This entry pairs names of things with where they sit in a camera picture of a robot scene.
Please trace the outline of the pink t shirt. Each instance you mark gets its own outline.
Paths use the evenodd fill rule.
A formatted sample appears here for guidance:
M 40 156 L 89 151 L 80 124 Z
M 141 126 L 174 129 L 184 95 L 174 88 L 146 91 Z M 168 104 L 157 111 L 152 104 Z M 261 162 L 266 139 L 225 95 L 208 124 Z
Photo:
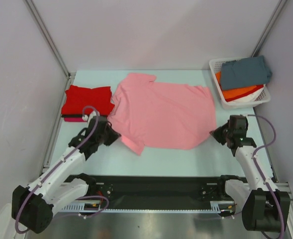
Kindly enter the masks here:
M 108 121 L 121 141 L 141 155 L 145 147 L 190 150 L 208 139 L 216 129 L 210 89 L 156 79 L 130 73 L 118 84 Z

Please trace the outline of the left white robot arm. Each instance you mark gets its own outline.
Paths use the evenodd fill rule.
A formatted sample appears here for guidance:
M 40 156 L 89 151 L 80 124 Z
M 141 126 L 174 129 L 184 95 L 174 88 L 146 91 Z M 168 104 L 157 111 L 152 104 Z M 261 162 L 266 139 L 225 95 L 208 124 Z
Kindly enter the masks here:
M 71 139 L 54 165 L 28 186 L 14 189 L 11 217 L 15 220 L 16 233 L 43 232 L 54 216 L 74 200 L 96 199 L 99 213 L 107 209 L 109 199 L 97 189 L 94 177 L 81 173 L 68 185 L 62 186 L 62 183 L 75 168 L 84 165 L 99 146 L 110 146 L 119 137 L 106 117 L 89 117 L 88 126 Z

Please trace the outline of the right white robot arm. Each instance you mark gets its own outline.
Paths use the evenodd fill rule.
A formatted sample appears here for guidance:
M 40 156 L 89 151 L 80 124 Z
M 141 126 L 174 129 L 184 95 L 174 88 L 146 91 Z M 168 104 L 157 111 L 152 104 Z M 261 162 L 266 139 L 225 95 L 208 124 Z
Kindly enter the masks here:
M 216 187 L 219 198 L 230 197 L 241 209 L 246 230 L 279 233 L 282 237 L 287 226 L 291 199 L 288 192 L 280 191 L 265 172 L 255 141 L 247 137 L 248 120 L 243 115 L 231 115 L 224 125 L 211 131 L 211 136 L 226 145 L 239 162 L 247 185 L 234 176 L 225 176 L 224 183 Z

